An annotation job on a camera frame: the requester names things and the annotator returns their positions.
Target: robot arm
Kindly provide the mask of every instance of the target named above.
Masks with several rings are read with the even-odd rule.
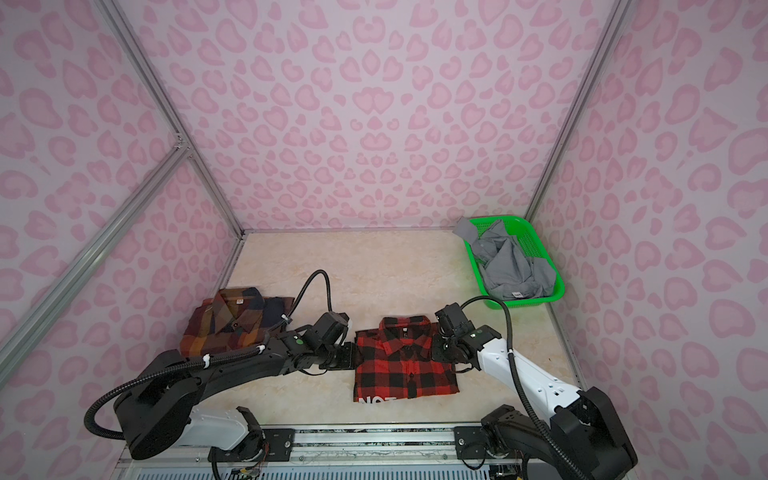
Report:
[[[94,420],[100,408],[97,404],[104,405],[110,399],[104,398],[112,392],[88,410],[85,426],[96,435],[119,435],[111,438],[124,439],[131,457],[137,460],[153,457],[173,445],[213,446],[237,452],[227,459],[252,458],[259,451],[262,435],[248,409],[221,412],[196,405],[251,380],[287,375],[311,365],[353,369],[352,343],[336,343],[346,335],[348,320],[344,313],[327,312],[302,332],[280,333],[262,345],[202,359],[187,359],[177,350],[163,352],[134,380],[137,385],[123,389],[115,400],[114,412],[122,433],[102,429]],[[140,382],[152,376],[155,378]]]
[[[434,359],[470,363],[520,392],[513,380],[513,362],[509,355],[512,353],[525,394],[524,399],[523,393],[520,395],[521,401],[524,405],[529,402],[537,416],[548,420],[545,432],[548,435],[542,435],[534,419],[509,405],[498,407],[482,419],[482,427],[475,429],[477,432],[462,433],[462,436],[469,433],[483,439],[485,450],[481,450],[480,458],[485,457],[485,452],[496,457],[522,452],[553,465],[564,480],[581,477],[567,465],[558,450],[589,480],[622,478],[637,464],[637,454],[618,414],[600,389],[592,387],[583,392],[553,377],[520,353],[510,350],[507,341],[490,326],[475,328],[457,303],[446,305],[436,316],[441,335],[433,340]],[[459,458],[463,450],[457,447]]]
[[[624,427],[602,391],[591,388],[582,392],[512,351],[520,390],[513,380],[511,350],[499,333],[489,326],[475,328],[456,303],[445,306],[436,316],[441,333],[433,339],[435,360],[471,363],[511,389],[522,390],[532,410],[549,424],[542,427],[538,419],[511,406],[500,406],[482,419],[481,427],[457,427],[477,430],[475,436],[483,444],[481,457],[462,457],[466,449],[457,447],[459,458],[484,458],[486,452],[503,458],[522,452],[554,465],[564,480],[615,480],[637,464]],[[245,382],[286,375],[311,365],[354,369],[354,345],[337,344],[346,335],[348,320],[343,313],[324,313],[304,331],[280,333],[262,345],[202,359],[184,358],[176,350],[163,352],[137,379],[95,402],[86,413],[85,426],[96,435],[124,439],[131,457],[137,460],[175,445],[210,446],[211,461],[255,458],[263,452],[265,440],[248,409],[221,412],[197,404]],[[114,411],[122,432],[103,429],[95,422],[96,412],[116,396]],[[575,459],[585,476],[576,475],[564,455]]]

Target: pink leopard print wall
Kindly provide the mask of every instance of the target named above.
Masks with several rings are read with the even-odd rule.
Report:
[[[536,227],[641,480],[768,478],[768,3],[640,3]]]
[[[121,2],[246,228],[523,214],[610,0]]]
[[[108,478],[125,442],[88,433],[85,410],[178,348],[233,242],[183,164],[0,392],[0,477]],[[97,418],[119,429],[111,404]]]
[[[86,0],[0,5],[0,343],[173,142]]]

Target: green plastic basket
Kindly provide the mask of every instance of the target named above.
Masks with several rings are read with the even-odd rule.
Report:
[[[536,231],[533,229],[533,226],[528,223],[528,221],[520,217],[514,217],[512,215],[503,215],[501,217],[470,218],[469,221],[478,228],[478,235],[482,235],[483,232],[490,228],[490,226],[499,219],[504,222],[504,227],[507,229],[507,233],[510,235],[517,235],[518,242],[520,243],[520,246],[523,247],[525,256],[547,259],[549,264],[552,265],[552,268],[554,268],[555,273],[558,275],[558,279],[554,282],[554,290],[552,291],[551,296],[543,296],[541,298],[530,298],[525,300],[510,300],[504,302],[507,308],[541,305],[542,303],[560,300],[560,298],[563,297],[563,294],[565,294],[565,285],[563,284],[563,279],[560,277],[560,272],[558,272],[558,268],[554,265],[554,262],[552,262],[552,259],[549,257],[549,253],[547,253],[544,245],[541,244],[541,240],[539,240]],[[477,260],[475,260],[475,256],[472,255],[472,248],[467,242],[464,242],[464,246],[467,248],[469,262],[472,265],[472,271],[475,272],[475,279],[478,281],[480,294],[488,295],[488,291],[485,289],[485,285],[482,282],[482,277],[480,277],[480,270],[478,270]],[[486,300],[485,305],[488,308],[494,310],[502,309],[496,302],[489,302]]]

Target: metal mounting plate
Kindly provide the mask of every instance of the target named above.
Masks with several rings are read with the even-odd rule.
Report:
[[[488,457],[485,445],[488,439],[482,427],[455,427],[453,429],[456,458],[460,460],[482,460]]]
[[[264,429],[266,443],[270,446],[266,455],[268,462],[288,462],[293,450],[294,429]]]

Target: red plaid shirt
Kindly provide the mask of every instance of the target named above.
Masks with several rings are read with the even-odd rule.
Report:
[[[438,324],[425,316],[385,317],[378,329],[357,332],[354,399],[361,403],[458,392],[453,364],[432,361]]]

